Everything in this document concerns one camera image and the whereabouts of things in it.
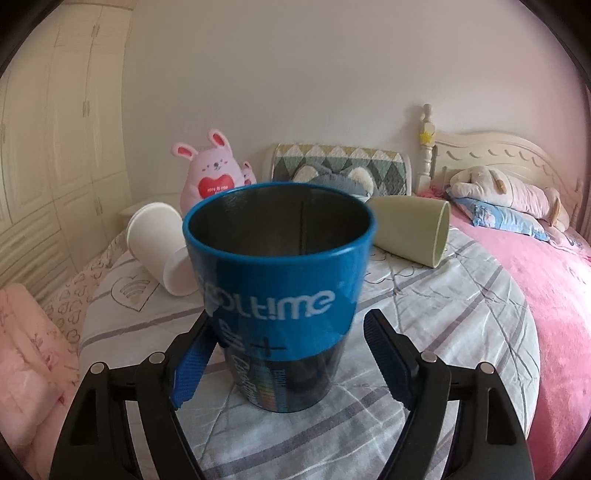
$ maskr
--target bedpost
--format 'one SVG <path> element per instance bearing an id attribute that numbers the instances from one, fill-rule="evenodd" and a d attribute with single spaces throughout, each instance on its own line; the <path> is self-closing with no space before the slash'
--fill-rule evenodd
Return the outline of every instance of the bedpost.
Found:
<path id="1" fill-rule="evenodd" d="M 424 119 L 422 120 L 420 142 L 421 150 L 417 164 L 417 183 L 415 193 L 420 194 L 431 186 L 431 158 L 433 156 L 433 147 L 435 146 L 435 125 L 431 123 L 431 114 L 433 109 L 429 103 L 423 106 Z"/>

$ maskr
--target white plush toy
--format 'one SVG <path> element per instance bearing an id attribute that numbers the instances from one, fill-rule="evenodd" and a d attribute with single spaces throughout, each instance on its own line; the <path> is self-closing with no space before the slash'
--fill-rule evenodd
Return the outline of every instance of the white plush toy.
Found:
<path id="1" fill-rule="evenodd" d="M 472 167 L 454 175 L 450 180 L 452 195 L 456 198 L 473 198 L 522 213 L 564 232 L 570 224 L 569 213 L 560 202 L 560 194 L 554 188 L 539 189 L 503 173 L 493 167 Z"/>

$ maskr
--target pink blanket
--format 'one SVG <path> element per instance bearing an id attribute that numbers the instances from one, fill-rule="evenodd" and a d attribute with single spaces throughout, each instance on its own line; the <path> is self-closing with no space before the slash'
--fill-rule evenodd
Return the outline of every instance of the pink blanket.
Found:
<path id="1" fill-rule="evenodd" d="M 75 351 L 25 287 L 0 290 L 0 432 L 36 480 L 49 475 L 77 380 Z"/>
<path id="2" fill-rule="evenodd" d="M 548 480 L 591 415 L 591 263 L 518 233 L 451 223 L 507 269 L 530 305 L 540 340 L 540 395 L 528 445 L 536 480 Z"/>

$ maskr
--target red heart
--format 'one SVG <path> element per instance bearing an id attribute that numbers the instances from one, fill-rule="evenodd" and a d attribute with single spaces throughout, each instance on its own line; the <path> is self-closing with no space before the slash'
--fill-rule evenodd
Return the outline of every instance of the red heart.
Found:
<path id="1" fill-rule="evenodd" d="M 234 188 L 234 181 L 230 175 L 224 174 L 218 179 L 205 177 L 199 182 L 199 195 L 202 199 L 206 199 L 216 193 L 225 192 Z"/>

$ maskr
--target white wall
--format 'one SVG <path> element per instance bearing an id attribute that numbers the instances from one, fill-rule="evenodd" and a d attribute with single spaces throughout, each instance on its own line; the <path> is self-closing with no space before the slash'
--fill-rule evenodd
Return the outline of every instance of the white wall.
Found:
<path id="1" fill-rule="evenodd" d="M 135 200 L 182 188 L 175 141 L 211 126 L 260 174 L 275 142 L 417 152 L 418 115 L 499 129 L 584 171 L 586 97 L 518 0 L 139 0 L 124 68 Z"/>

